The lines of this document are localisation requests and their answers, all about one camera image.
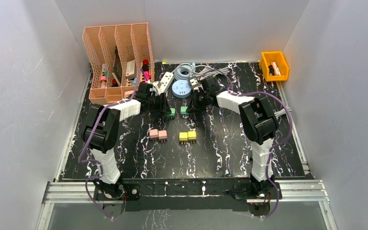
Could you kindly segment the green plug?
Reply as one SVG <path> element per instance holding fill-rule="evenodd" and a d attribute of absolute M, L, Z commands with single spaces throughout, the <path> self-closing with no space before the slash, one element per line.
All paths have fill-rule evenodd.
<path fill-rule="evenodd" d="M 167 118 L 174 119 L 175 118 L 175 114 L 176 114 L 176 109 L 175 108 L 171 108 L 170 109 L 170 112 L 167 114 Z"/>
<path fill-rule="evenodd" d="M 189 115 L 189 113 L 187 112 L 187 106 L 181 106 L 180 107 L 180 116 L 188 116 Z"/>

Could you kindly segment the round blue power socket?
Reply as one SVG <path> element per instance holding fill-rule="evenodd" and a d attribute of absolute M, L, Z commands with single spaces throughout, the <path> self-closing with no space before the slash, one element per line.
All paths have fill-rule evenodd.
<path fill-rule="evenodd" d="M 175 97 L 183 99 L 192 93 L 192 88 L 188 80 L 176 80 L 172 85 L 172 93 Z"/>

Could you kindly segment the pink plug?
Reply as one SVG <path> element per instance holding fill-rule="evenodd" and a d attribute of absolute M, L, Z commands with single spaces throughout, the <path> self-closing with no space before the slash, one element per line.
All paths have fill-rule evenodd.
<path fill-rule="evenodd" d="M 149 139 L 157 140 L 159 138 L 159 131 L 157 129 L 151 129 L 149 131 Z"/>
<path fill-rule="evenodd" d="M 158 141 L 159 142 L 166 142 L 168 139 L 167 131 L 166 130 L 159 130 L 158 131 Z"/>

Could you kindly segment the yellow plug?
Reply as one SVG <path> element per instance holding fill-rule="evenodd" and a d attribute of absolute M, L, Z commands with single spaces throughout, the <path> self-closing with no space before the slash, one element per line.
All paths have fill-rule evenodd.
<path fill-rule="evenodd" d="M 187 139 L 188 139 L 188 142 L 195 143 L 197 141 L 196 131 L 188 131 L 187 132 Z"/>
<path fill-rule="evenodd" d="M 179 133 L 179 143 L 184 145 L 188 142 L 188 133 L 187 132 L 180 132 Z"/>

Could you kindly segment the white power strip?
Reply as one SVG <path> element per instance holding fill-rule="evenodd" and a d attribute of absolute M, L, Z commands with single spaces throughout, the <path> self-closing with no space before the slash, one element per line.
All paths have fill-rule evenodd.
<path fill-rule="evenodd" d="M 174 79 L 174 74 L 171 72 L 165 72 L 160 81 L 155 81 L 153 83 L 153 88 L 156 90 L 157 94 L 166 93 Z"/>

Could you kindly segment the black power strip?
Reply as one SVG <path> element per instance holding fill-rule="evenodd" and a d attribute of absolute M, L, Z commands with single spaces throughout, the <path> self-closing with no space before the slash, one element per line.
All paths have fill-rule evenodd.
<path fill-rule="evenodd" d="M 192 78 L 189 80 L 190 86 L 192 90 L 197 91 L 199 87 L 201 86 L 201 83 L 197 80 L 197 78 Z"/>

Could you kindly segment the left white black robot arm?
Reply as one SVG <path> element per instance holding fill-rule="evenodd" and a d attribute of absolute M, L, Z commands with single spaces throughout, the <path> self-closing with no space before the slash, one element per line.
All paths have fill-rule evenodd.
<path fill-rule="evenodd" d="M 92 163 L 99 169 L 95 178 L 108 184 L 105 193 L 111 199 L 119 199 L 124 187 L 118 183 L 121 172 L 113 149 L 119 140 L 119 124 L 127 118 L 147 111 L 171 113 L 166 93 L 156 84 L 141 82 L 125 99 L 107 105 L 92 104 L 86 126 L 81 135 L 84 147 L 78 157 L 79 163 Z"/>

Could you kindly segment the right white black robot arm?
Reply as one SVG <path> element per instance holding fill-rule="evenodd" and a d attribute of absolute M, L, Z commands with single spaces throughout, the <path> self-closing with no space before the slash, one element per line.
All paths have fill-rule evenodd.
<path fill-rule="evenodd" d="M 207 106 L 231 110 L 240 115 L 246 137 L 251 141 L 251 185 L 246 189 L 256 198 L 264 198 L 273 182 L 271 147 L 279 124 L 266 98 L 239 96 L 224 90 L 213 77 L 201 80 L 194 90 L 187 113 L 203 111 Z"/>

